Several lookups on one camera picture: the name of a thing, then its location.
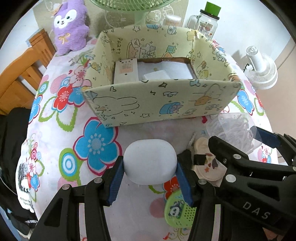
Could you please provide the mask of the round cream compact case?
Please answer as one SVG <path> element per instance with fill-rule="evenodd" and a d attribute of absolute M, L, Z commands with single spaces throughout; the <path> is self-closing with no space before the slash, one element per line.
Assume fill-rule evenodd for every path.
<path fill-rule="evenodd" d="M 194 142 L 193 170 L 199 179 L 218 182 L 225 175 L 227 168 L 210 152 L 208 140 L 201 137 Z"/>

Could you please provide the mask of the green panda speaker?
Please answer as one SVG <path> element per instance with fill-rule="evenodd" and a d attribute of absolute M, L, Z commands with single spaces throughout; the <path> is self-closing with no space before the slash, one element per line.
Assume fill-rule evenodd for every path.
<path fill-rule="evenodd" d="M 196 208 L 190 207 L 184 200 L 181 190 L 172 193 L 166 201 L 164 218 L 174 228 L 190 228 L 193 225 Z"/>

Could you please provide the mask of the clear bag of floss picks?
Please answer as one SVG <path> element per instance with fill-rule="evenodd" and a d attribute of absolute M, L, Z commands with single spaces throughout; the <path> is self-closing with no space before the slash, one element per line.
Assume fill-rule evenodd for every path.
<path fill-rule="evenodd" d="M 251 154 L 262 144 L 255 138 L 257 127 L 247 113 L 220 113 L 206 123 L 210 137 L 217 136 L 246 154 Z"/>

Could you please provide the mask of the white oval pebble case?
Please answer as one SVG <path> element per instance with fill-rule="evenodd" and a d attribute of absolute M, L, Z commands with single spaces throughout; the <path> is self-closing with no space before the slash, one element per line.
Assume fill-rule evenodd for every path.
<path fill-rule="evenodd" d="M 135 184 L 163 184 L 175 175 L 177 154 L 165 140 L 138 140 L 126 148 L 123 165 L 126 176 Z"/>

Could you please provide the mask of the white 45W charger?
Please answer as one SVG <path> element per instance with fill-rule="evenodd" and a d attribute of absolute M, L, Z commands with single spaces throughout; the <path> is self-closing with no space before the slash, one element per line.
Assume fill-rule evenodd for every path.
<path fill-rule="evenodd" d="M 147 74 L 144 74 L 142 80 L 165 80 L 170 79 L 170 76 L 165 70 L 157 70 Z"/>

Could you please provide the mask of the white power strip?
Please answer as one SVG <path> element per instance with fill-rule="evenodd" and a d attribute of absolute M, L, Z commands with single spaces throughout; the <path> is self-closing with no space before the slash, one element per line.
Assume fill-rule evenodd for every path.
<path fill-rule="evenodd" d="M 117 61 L 115 64 L 114 84 L 137 82 L 137 58 Z"/>

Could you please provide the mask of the black key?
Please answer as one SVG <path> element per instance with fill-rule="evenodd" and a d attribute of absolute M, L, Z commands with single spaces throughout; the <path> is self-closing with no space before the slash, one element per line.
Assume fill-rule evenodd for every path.
<path fill-rule="evenodd" d="M 183 168 L 191 170 L 193 162 L 190 150 L 186 149 L 182 153 L 178 154 L 177 160 Z"/>

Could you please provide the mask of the white standing fan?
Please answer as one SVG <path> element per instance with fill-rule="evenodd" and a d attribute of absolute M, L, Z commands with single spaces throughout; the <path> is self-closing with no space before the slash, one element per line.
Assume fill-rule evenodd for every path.
<path fill-rule="evenodd" d="M 271 57 L 261 53 L 256 46 L 246 49 L 250 67 L 244 73 L 255 90 L 267 90 L 277 83 L 278 70 Z"/>

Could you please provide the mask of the yellow cartoon storage box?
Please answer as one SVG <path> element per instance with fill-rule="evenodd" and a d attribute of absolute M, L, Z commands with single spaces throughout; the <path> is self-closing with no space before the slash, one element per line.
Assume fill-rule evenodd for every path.
<path fill-rule="evenodd" d="M 159 25 L 126 26 L 100 33 L 86 72 L 84 98 L 105 127 L 218 114 L 241 89 L 240 78 L 216 45 L 196 30 Z M 186 77 L 115 82 L 115 65 L 133 71 L 132 59 L 155 66 L 188 64 Z"/>

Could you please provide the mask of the wooden chair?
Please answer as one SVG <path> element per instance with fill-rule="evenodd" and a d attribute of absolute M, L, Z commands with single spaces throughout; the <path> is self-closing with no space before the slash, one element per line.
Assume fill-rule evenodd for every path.
<path fill-rule="evenodd" d="M 18 78 L 24 78 L 37 90 L 42 74 L 35 63 L 40 61 L 47 67 L 56 52 L 44 29 L 31 37 L 29 42 L 31 46 L 1 73 L 1 115 L 7 115 L 14 108 L 29 109 L 32 106 L 34 95 Z"/>

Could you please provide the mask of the glass mason jar mug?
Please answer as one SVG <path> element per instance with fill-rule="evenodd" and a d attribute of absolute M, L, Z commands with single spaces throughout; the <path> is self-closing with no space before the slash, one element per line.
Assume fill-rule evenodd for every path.
<path fill-rule="evenodd" d="M 218 27 L 218 16 L 200 10 L 199 15 L 190 16 L 187 21 L 187 28 L 194 29 L 203 34 L 208 40 L 212 40 Z"/>

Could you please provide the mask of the green cup on jar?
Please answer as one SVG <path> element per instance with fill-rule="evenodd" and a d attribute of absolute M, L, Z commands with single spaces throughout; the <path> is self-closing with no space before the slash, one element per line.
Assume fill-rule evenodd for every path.
<path fill-rule="evenodd" d="M 221 7 L 210 2 L 206 3 L 205 9 L 204 9 L 205 12 L 213 16 L 218 16 L 220 13 L 220 10 L 221 10 Z"/>

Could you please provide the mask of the cotton swab container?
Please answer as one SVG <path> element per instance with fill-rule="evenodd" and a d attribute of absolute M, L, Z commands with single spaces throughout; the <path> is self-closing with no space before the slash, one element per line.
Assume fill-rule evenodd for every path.
<path fill-rule="evenodd" d="M 163 21 L 165 26 L 178 27 L 181 23 L 182 18 L 177 15 L 166 15 Z"/>

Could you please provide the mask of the green desk fan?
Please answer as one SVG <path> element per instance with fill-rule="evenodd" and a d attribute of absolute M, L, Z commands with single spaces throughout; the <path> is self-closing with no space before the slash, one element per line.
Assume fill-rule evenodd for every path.
<path fill-rule="evenodd" d="M 93 0 L 91 2 L 106 11 L 133 14 L 136 25 L 145 25 L 147 13 L 165 7 L 173 0 Z"/>

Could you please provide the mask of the purple plush toy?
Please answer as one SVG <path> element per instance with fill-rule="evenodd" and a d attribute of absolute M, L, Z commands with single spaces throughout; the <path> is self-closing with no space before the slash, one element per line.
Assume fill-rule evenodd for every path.
<path fill-rule="evenodd" d="M 87 8 L 82 0 L 66 1 L 54 15 L 54 42 L 58 56 L 79 51 L 86 46 L 89 27 L 86 25 Z"/>

